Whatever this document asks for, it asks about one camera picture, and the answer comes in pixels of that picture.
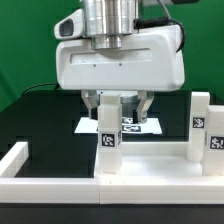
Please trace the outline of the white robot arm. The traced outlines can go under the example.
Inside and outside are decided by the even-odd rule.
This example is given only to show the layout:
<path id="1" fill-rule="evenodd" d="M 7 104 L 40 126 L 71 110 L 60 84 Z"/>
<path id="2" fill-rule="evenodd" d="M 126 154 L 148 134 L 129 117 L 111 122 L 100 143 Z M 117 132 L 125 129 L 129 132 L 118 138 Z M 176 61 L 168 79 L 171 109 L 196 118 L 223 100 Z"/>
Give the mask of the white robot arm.
<path id="1" fill-rule="evenodd" d="M 185 29 L 168 12 L 142 19 L 141 9 L 198 1 L 80 0 L 81 8 L 54 27 L 58 84 L 81 91 L 93 119 L 99 90 L 135 91 L 140 103 L 133 119 L 145 122 L 153 94 L 178 90 L 185 81 Z"/>

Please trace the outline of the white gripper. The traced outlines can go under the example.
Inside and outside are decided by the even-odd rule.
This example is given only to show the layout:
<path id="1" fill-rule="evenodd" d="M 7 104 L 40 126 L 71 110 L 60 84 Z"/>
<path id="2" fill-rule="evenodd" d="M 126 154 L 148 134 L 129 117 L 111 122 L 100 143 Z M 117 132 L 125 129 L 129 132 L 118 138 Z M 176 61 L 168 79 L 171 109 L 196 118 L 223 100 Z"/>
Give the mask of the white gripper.
<path id="1" fill-rule="evenodd" d="M 88 39 L 64 41 L 56 48 L 57 80 L 64 89 L 82 90 L 88 116 L 94 120 L 99 106 L 96 90 L 139 91 L 133 123 L 144 124 L 153 92 L 178 90 L 185 81 L 180 42 L 176 25 L 127 35 L 119 49 L 93 50 Z"/>

